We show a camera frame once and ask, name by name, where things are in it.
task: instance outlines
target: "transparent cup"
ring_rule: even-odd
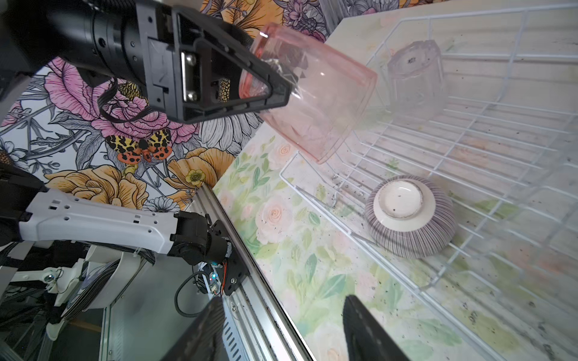
[[[386,78],[394,115],[427,120],[443,110],[447,92],[435,41],[413,42],[395,53],[387,63]]]
[[[251,52],[293,84],[287,106],[260,116],[317,163],[325,162],[361,120],[377,74],[310,36],[273,23],[261,29]],[[243,71],[241,98],[266,91]]]

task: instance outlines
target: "moth illustration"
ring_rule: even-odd
[[[106,144],[118,153],[118,160],[125,164],[138,164],[142,158],[152,162],[167,159],[173,152],[169,147],[171,132],[168,129],[156,131],[148,139],[138,141],[120,135],[109,135]]]

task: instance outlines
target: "wire rack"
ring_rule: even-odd
[[[367,63],[379,80],[360,126],[325,164],[297,153],[281,171],[488,360],[578,358],[577,18],[573,3],[402,19]],[[442,49],[447,104],[430,119],[393,116],[387,62],[423,39]],[[292,180],[303,163],[311,177]],[[454,202],[456,237],[435,256],[397,258],[364,228],[372,189],[399,174],[430,178]],[[319,183],[330,200],[315,196]],[[473,310],[523,351],[488,344]]]

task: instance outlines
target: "black cable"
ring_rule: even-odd
[[[131,122],[131,121],[139,120],[142,117],[156,111],[153,108],[151,108],[150,106],[146,106],[137,115],[135,115],[134,117],[127,119],[127,120],[122,120],[122,119],[118,119],[118,118],[111,116],[109,113],[106,112],[106,110],[104,110],[104,106],[107,105],[114,98],[117,91],[118,91],[118,79],[114,78],[112,86],[110,88],[108,88],[104,93],[102,93],[101,96],[98,97],[98,100],[97,100],[98,110],[100,111],[101,115],[106,120],[108,120],[112,123],[127,123],[127,122]]]
[[[201,311],[201,312],[197,312],[197,313],[193,313],[193,314],[188,314],[188,313],[182,312],[182,310],[179,308],[179,292],[180,292],[180,290],[183,289],[183,287],[185,286],[185,284],[187,284],[187,282],[189,282],[190,280],[193,279],[193,277],[195,277],[199,274],[204,274],[205,276],[207,276],[207,279],[209,279],[209,275],[207,274],[207,272],[197,271],[197,272],[193,273],[192,275],[188,276],[187,279],[184,280],[183,283],[181,283],[179,288],[177,288],[177,292],[175,292],[175,309],[177,310],[179,315],[181,315],[183,317],[197,317],[198,315],[200,315],[202,313],[202,311]]]
[[[100,242],[85,242],[87,244],[93,244],[93,245],[100,245],[102,247],[106,247],[106,248],[110,248],[111,250],[116,250],[116,251],[121,251],[121,252],[130,252],[130,253],[134,253],[136,250],[134,248],[130,248],[130,247],[125,247],[123,245],[117,245],[117,244],[110,244],[110,243],[100,243]],[[151,263],[152,265],[154,265],[155,263],[155,257],[152,251],[147,250],[146,248],[142,248],[139,252],[138,255],[141,256],[142,258],[144,258],[147,262]]]
[[[6,248],[0,251],[0,266],[3,266],[4,263],[6,263],[8,255],[10,254],[10,252],[12,252],[12,250],[14,249],[14,247],[16,247],[18,243],[19,242],[12,242],[8,246],[6,246]]]

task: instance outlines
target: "white flower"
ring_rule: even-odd
[[[291,207],[287,206],[283,198],[273,197],[261,206],[255,216],[257,239],[262,244],[277,243],[292,222]]]
[[[305,337],[317,361],[348,361],[347,342],[343,327],[333,323],[319,326]]]
[[[293,156],[296,149],[288,144],[281,143],[274,150],[269,153],[269,168],[273,170],[281,169],[285,166],[287,161]]]
[[[180,211],[178,204],[167,197],[157,197],[147,200],[143,204],[143,211],[160,212],[160,213],[175,213]]]
[[[206,148],[218,148],[237,156],[262,122],[256,113],[202,122],[199,127],[201,145]]]
[[[28,164],[23,160],[26,152],[22,149],[14,149],[14,143],[5,142],[0,138],[0,163],[28,170]]]

